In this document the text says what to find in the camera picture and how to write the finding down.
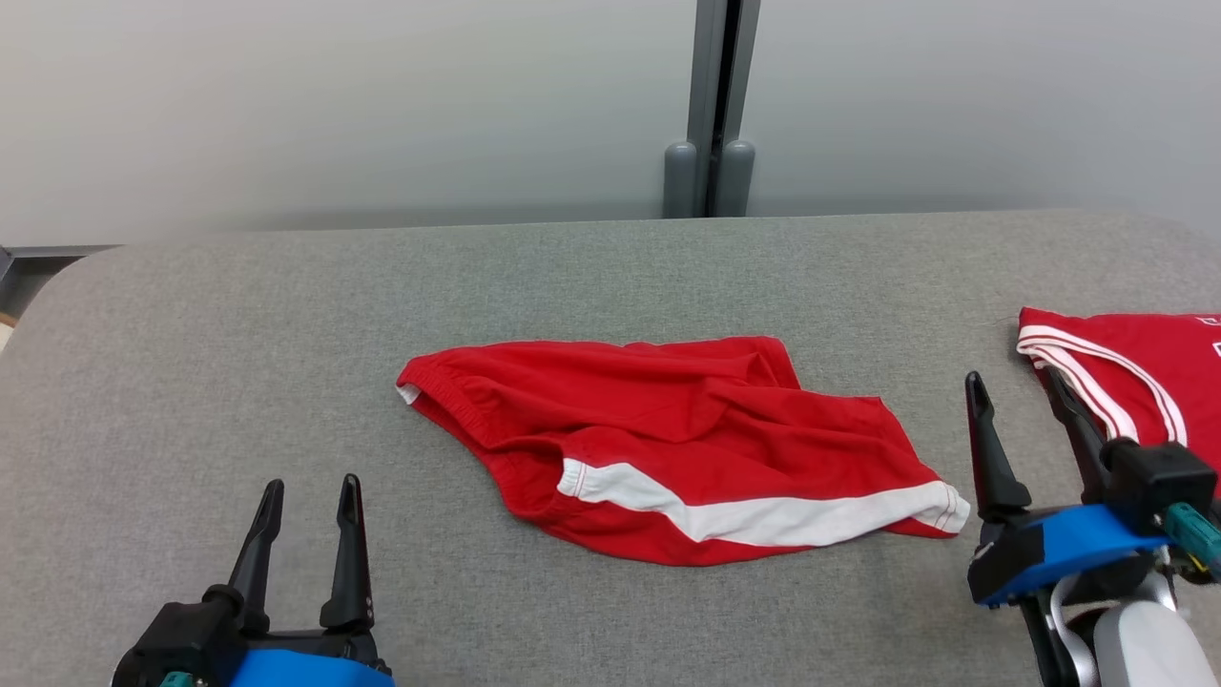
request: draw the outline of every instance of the red shorts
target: red shorts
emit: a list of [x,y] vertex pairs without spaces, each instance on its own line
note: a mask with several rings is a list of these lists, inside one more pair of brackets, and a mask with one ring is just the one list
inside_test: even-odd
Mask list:
[[879,528],[944,538],[971,511],[879,399],[802,392],[775,338],[452,349],[410,361],[398,388],[513,515],[613,556],[716,565]]

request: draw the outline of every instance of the teal connector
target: teal connector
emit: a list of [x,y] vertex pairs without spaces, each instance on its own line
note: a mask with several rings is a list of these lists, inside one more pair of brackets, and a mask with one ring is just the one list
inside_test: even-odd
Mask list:
[[195,687],[195,681],[187,672],[171,672],[161,681],[161,687]]
[[1164,530],[1183,550],[1209,566],[1214,578],[1221,574],[1221,532],[1199,511],[1187,504],[1170,506]]

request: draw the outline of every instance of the gray table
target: gray table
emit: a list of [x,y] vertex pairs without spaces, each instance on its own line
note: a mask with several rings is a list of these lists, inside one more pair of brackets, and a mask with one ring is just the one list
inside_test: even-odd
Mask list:
[[[1216,310],[1221,253],[1070,211],[230,236],[106,251],[35,299],[0,358],[0,683],[105,685],[162,603],[223,581],[287,482],[269,613],[327,597],[335,499],[365,509],[399,685],[1035,685],[1016,610],[971,604],[978,521],[713,569],[592,554],[512,519],[394,392],[403,364],[514,338],[768,333],[802,384],[878,394],[973,500],[977,369],[1038,503],[1079,491],[1013,353],[1023,304]],[[1221,658],[1221,598],[1183,591]]]

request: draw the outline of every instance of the red fabric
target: red fabric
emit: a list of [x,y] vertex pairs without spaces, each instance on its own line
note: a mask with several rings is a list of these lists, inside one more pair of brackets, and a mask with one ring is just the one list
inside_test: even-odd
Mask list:
[[[714,565],[811,547],[733,541],[745,534],[694,541],[663,513],[565,495],[557,487],[565,458],[590,469],[628,464],[689,506],[944,486],[880,400],[802,392],[774,338],[498,343],[414,359],[398,387],[484,462],[513,515],[628,559]],[[969,508],[944,487],[926,511],[930,525],[883,525],[951,537]]]
[[[1221,470],[1221,397],[1217,395],[1221,389],[1221,314],[1074,317],[1024,308],[1020,326],[1020,351],[1039,362],[1043,361],[1039,351],[1028,351],[1032,342],[1050,345],[1059,340],[1065,347],[1060,349],[1061,355],[1071,356],[1131,417],[1140,444],[1179,442]],[[1067,336],[1057,337],[1056,331]],[[1083,340],[1090,347],[1083,347]],[[1109,360],[1105,354],[1127,362]],[[1081,395],[1104,426],[1104,416],[1116,415],[1109,411],[1105,401],[1095,398],[1096,394],[1085,390]]]

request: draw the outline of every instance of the clothing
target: clothing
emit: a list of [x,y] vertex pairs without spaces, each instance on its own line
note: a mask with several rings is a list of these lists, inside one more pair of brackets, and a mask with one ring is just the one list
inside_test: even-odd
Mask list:
[[1023,308],[1018,320],[1017,351],[1059,371],[1107,439],[1178,442],[1221,469],[1221,315]]
[[415,359],[398,388],[513,515],[613,556],[716,565],[878,528],[952,537],[971,510],[880,400],[802,392],[774,338],[497,343]]

